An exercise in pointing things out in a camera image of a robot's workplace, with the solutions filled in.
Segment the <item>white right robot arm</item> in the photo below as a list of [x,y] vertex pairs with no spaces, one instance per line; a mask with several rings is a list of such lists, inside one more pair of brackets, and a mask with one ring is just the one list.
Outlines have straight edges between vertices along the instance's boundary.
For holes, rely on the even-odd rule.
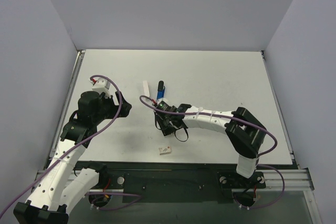
[[205,129],[227,135],[239,154],[235,182],[248,186],[254,179],[259,162],[259,149],[266,133],[264,126],[246,109],[238,107],[232,112],[204,110],[190,104],[170,106],[161,100],[155,106],[155,124],[164,136],[176,134],[177,130]]

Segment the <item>staple box lid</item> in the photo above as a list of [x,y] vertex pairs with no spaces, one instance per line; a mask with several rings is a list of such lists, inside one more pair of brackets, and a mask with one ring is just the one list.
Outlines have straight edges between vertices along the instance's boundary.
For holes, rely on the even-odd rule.
[[159,155],[171,154],[172,149],[170,146],[159,147]]

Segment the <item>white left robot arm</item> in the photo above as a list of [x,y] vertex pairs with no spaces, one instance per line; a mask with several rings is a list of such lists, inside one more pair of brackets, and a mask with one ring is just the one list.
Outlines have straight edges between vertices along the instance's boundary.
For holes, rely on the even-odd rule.
[[99,134],[98,125],[129,115],[131,104],[120,91],[115,94],[118,104],[107,90],[81,94],[78,110],[64,126],[51,163],[32,184],[34,191],[28,199],[18,202],[13,210],[19,223],[67,223],[71,211],[91,188],[108,185],[107,167],[99,162],[90,162],[70,184],[67,181],[91,139]]

